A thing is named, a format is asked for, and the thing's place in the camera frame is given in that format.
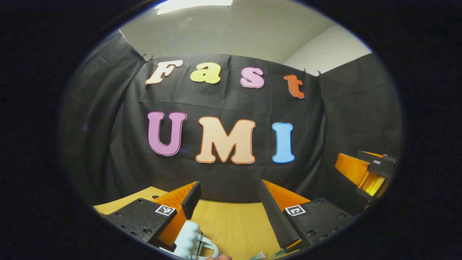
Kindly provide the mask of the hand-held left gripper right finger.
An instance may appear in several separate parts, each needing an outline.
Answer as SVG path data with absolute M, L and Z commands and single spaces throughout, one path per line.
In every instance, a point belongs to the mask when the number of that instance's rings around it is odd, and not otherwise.
M 259 181 L 258 194 L 283 252 L 313 247 L 356 219 L 327 199 L 310 200 L 266 180 Z

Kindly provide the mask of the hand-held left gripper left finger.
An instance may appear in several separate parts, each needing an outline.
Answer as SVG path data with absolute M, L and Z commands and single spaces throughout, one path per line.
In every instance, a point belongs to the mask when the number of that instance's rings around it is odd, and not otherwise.
M 101 216 L 136 239 L 173 252 L 175 240 L 200 198 L 201 183 L 195 181 L 155 199 L 137 198 Z

